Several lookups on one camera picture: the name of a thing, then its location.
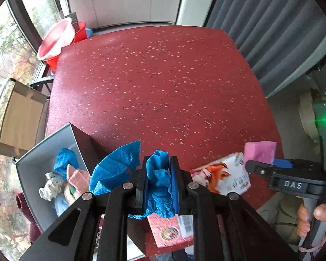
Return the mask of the pink foam sponge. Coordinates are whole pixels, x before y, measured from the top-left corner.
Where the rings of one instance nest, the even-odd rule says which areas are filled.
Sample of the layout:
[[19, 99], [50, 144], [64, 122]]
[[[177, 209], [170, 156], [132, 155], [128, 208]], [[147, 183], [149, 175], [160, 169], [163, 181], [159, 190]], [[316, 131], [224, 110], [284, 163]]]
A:
[[244, 145], [244, 162], [249, 160], [272, 164], [276, 154], [275, 141], [248, 142]]

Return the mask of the tan folding chair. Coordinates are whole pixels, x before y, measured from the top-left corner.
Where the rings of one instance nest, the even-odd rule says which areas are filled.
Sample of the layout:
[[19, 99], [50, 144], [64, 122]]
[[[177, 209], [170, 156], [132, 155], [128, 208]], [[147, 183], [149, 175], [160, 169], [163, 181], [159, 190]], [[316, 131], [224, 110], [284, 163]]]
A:
[[49, 96], [41, 92], [52, 89], [54, 76], [43, 77], [30, 84], [7, 79], [0, 93], [0, 155], [19, 159], [37, 144], [44, 107]]

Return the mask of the white dotted cloth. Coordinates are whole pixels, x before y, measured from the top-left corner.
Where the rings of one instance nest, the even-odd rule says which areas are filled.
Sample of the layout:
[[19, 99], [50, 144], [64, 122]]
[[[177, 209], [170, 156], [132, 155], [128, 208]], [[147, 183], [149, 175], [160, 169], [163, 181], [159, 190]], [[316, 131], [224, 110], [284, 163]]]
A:
[[64, 180], [60, 175], [53, 172], [47, 172], [45, 177], [46, 183], [38, 192], [41, 199], [52, 201], [62, 192]]

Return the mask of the light blue fluffy cloth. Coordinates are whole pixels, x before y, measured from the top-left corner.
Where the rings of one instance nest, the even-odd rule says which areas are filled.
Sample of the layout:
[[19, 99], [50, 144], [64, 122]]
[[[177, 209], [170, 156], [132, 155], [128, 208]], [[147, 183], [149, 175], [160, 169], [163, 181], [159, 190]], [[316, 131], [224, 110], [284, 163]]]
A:
[[57, 196], [54, 201], [54, 206], [57, 216], [60, 217], [68, 209], [69, 203], [64, 196]]

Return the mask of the small blue fuzzy cloth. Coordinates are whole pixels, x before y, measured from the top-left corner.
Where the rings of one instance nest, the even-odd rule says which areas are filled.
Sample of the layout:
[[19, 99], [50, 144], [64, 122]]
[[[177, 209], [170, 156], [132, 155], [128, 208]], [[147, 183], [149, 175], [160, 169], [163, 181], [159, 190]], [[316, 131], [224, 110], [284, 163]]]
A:
[[76, 154], [70, 149], [62, 148], [56, 157], [56, 163], [53, 167], [53, 171], [60, 175], [63, 180], [66, 180], [67, 166], [69, 164], [75, 169], [79, 168]]

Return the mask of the grey curtain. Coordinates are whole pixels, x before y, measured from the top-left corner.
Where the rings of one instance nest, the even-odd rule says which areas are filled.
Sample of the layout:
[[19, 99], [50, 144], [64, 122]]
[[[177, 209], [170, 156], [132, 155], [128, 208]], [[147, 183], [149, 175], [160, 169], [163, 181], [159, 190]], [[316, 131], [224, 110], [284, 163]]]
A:
[[206, 26], [227, 33], [267, 97], [326, 55], [326, 16], [315, 0], [215, 0]]

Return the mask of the blue mesh cloth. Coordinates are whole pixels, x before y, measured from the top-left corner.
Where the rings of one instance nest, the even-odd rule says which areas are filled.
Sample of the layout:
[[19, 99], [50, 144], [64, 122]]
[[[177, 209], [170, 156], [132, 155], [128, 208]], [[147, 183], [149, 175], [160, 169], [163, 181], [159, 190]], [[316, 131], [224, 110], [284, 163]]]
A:
[[[113, 191], [124, 183], [138, 181], [140, 171], [141, 142], [133, 141], [121, 146], [107, 155], [97, 166], [90, 177], [89, 190], [94, 195]], [[161, 218], [172, 218], [178, 213], [175, 203], [175, 181], [169, 171], [169, 154], [156, 150], [145, 163], [144, 177], [147, 185], [144, 190], [143, 214], [130, 214], [137, 220], [157, 214]]]

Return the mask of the striped pink sock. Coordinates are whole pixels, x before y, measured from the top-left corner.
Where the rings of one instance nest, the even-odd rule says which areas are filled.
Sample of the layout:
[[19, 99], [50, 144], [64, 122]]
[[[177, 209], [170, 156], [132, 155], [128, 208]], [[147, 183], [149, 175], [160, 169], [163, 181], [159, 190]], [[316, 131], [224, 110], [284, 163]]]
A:
[[68, 164], [66, 168], [66, 187], [63, 193], [69, 205], [89, 191], [89, 181], [90, 175], [87, 171], [76, 169]]

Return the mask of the pink plastic basin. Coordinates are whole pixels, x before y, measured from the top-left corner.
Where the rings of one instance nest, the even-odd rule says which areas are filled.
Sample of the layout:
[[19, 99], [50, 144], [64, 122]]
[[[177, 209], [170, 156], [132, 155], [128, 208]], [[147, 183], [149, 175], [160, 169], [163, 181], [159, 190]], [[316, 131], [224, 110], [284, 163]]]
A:
[[64, 18], [51, 27], [42, 40], [37, 51], [37, 59], [44, 61], [59, 55], [63, 47], [72, 43], [74, 37], [75, 29], [72, 25], [72, 18]]

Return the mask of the fox print tissue pack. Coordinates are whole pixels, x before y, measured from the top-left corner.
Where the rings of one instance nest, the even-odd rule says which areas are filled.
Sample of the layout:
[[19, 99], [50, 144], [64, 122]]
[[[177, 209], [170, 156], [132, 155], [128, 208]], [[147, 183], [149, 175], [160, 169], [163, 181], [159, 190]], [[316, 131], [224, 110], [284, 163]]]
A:
[[242, 152], [212, 161], [190, 173], [194, 182], [224, 196], [231, 192], [241, 195], [251, 187]]

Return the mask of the red yellow flat packet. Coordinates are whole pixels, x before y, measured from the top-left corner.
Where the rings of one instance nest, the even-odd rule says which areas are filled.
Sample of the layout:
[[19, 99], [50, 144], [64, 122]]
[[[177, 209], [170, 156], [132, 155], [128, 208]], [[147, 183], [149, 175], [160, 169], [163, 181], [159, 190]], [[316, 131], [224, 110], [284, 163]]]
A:
[[192, 215], [176, 214], [172, 218], [162, 218], [151, 214], [147, 219], [158, 248], [181, 245], [194, 239]]

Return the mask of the maroon slippers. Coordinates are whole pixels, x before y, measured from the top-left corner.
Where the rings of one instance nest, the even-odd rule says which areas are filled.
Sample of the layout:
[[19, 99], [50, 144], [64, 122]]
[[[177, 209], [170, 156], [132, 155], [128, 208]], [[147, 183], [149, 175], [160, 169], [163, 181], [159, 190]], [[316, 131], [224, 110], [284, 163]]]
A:
[[30, 209], [25, 200], [23, 193], [16, 194], [16, 203], [20, 212], [28, 220], [29, 224], [29, 242], [33, 244], [41, 235], [40, 228], [38, 227]]

